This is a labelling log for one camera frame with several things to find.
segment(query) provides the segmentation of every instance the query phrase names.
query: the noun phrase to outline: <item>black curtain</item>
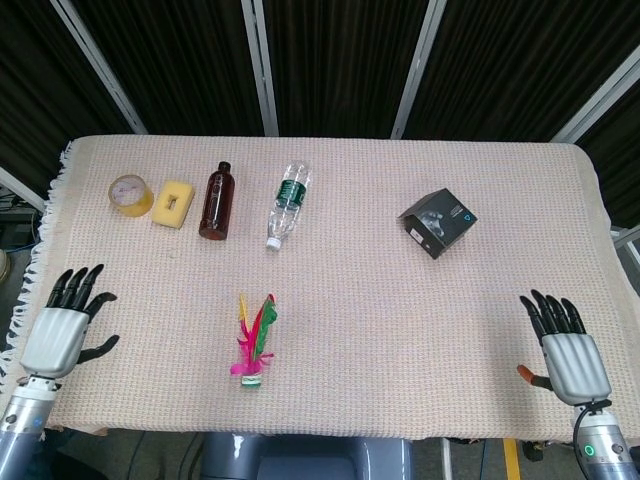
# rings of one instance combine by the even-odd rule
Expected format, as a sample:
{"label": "black curtain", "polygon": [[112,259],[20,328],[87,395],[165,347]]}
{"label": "black curtain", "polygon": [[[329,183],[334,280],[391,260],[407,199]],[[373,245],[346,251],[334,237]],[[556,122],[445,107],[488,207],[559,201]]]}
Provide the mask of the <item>black curtain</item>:
{"label": "black curtain", "polygon": [[149,133],[262,135],[239,0],[76,0]]}
{"label": "black curtain", "polygon": [[389,138],[426,0],[265,0],[282,136]]}
{"label": "black curtain", "polygon": [[548,141],[640,44],[637,0],[449,0],[405,138]]}
{"label": "black curtain", "polygon": [[611,221],[640,224],[640,84],[578,141],[593,160]]}
{"label": "black curtain", "polygon": [[46,197],[69,140],[129,132],[49,1],[0,1],[0,165]]}

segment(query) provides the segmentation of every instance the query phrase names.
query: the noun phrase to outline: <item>cable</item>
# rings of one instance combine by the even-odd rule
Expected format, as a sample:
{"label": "cable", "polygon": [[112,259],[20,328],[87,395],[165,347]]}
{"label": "cable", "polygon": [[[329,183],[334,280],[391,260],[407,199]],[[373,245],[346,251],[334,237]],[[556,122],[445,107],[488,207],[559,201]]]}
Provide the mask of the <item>cable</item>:
{"label": "cable", "polygon": [[191,460],[191,466],[189,467],[189,480],[193,479],[193,472],[196,469],[196,463],[198,462],[198,459],[200,458],[200,455],[202,455],[202,449],[204,448],[204,442],[202,442],[200,444],[200,446],[198,447],[198,451],[196,452],[195,457],[193,457],[193,460]]}
{"label": "cable", "polygon": [[37,243],[38,242],[38,238],[39,238],[39,234],[36,235],[36,231],[35,231],[35,222],[34,220],[36,219],[36,214],[38,213],[37,210],[33,211],[33,215],[31,215],[31,236],[33,238],[33,242]]}
{"label": "cable", "polygon": [[20,252],[22,250],[28,250],[30,248],[35,247],[36,244],[32,243],[30,245],[25,245],[24,247],[19,247],[19,248],[14,248],[13,250],[5,250],[4,253],[15,253],[15,252]]}
{"label": "cable", "polygon": [[484,466],[489,458],[489,440],[485,439],[482,445],[482,461],[480,462],[480,480],[484,479]]}
{"label": "cable", "polygon": [[131,478],[131,471],[133,470],[133,462],[136,459],[136,455],[138,455],[138,450],[140,449],[140,444],[142,444],[142,440],[144,440],[144,436],[147,432],[142,432],[140,435],[140,440],[138,440],[138,444],[136,445],[135,450],[133,451],[133,455],[131,455],[131,462],[129,463],[129,470],[127,470],[127,480]]}
{"label": "cable", "polygon": [[193,438],[191,439],[191,441],[189,442],[189,446],[187,447],[187,451],[184,452],[184,456],[182,457],[182,461],[180,462],[180,468],[178,469],[178,480],[182,480],[182,469],[184,468],[184,464],[187,461],[187,457],[189,456],[189,452],[191,451],[191,447],[196,441],[196,438],[198,438],[197,433],[193,435]]}

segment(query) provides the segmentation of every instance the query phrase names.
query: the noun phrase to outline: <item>tape roll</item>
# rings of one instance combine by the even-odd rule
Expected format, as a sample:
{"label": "tape roll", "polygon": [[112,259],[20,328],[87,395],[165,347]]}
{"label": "tape roll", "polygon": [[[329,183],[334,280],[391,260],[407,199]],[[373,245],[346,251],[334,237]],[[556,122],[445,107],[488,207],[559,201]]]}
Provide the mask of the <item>tape roll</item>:
{"label": "tape roll", "polygon": [[137,175],[116,178],[109,187],[109,201],[123,215],[140,217],[153,206],[153,192]]}

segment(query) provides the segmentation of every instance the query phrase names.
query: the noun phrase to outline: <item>floor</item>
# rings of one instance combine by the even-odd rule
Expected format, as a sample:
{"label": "floor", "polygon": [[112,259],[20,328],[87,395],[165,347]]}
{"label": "floor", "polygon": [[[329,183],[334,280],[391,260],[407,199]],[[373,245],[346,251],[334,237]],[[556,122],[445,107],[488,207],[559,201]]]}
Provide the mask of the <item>floor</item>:
{"label": "floor", "polygon": [[[633,267],[626,251],[620,251],[619,256],[640,295],[640,271]],[[0,337],[3,347],[4,332],[8,330],[12,306],[16,304],[22,286],[22,273],[29,262],[29,251],[11,253],[10,258],[13,265],[11,274],[0,285]],[[183,480],[198,478],[198,447],[201,442],[202,434],[111,430],[105,437],[75,433],[61,451],[102,472],[110,480]],[[480,478],[483,444],[452,444],[451,449],[454,478]],[[522,479],[581,478],[571,449],[553,445],[545,450],[544,455],[544,460],[538,463],[532,463],[520,455]],[[415,478],[442,478],[439,440],[415,442],[413,456]],[[482,478],[506,478],[500,440],[487,442],[486,458]]]}

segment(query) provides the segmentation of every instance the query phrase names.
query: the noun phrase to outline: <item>yellow sponge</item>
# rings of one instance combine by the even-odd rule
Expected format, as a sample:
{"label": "yellow sponge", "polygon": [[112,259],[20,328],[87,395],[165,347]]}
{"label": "yellow sponge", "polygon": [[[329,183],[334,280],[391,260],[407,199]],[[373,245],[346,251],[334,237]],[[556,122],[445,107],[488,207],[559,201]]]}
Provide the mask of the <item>yellow sponge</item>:
{"label": "yellow sponge", "polygon": [[167,227],[181,228],[193,194],[193,187],[188,183],[166,182],[153,207],[151,220]]}

